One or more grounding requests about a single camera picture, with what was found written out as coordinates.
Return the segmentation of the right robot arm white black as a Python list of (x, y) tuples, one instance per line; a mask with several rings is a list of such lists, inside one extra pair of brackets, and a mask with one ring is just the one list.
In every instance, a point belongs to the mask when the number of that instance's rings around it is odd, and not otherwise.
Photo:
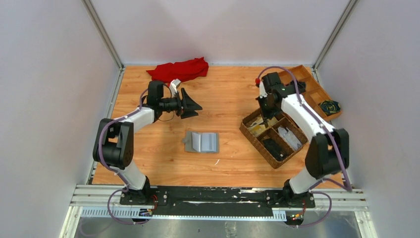
[(264, 122), (279, 113), (285, 113), (296, 123), (310, 145), (302, 170), (287, 180), (282, 188), (282, 202), (295, 202), (328, 178), (341, 172), (346, 175), (349, 166), (349, 134), (336, 129), (312, 109), (301, 94), (306, 85), (292, 77), (285, 85), (277, 72), (263, 76), (259, 83), (256, 100)]

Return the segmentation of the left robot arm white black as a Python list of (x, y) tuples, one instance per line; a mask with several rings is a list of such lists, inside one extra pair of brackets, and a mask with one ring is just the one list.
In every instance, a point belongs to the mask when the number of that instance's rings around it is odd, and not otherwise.
[(178, 79), (170, 83), (151, 81), (134, 111), (116, 119), (104, 118), (99, 123), (93, 160), (115, 173), (125, 185), (123, 193), (141, 204), (148, 202), (152, 192), (149, 178), (133, 161), (134, 134), (155, 123), (164, 112), (186, 119), (203, 109), (184, 88), (179, 88), (180, 84)]

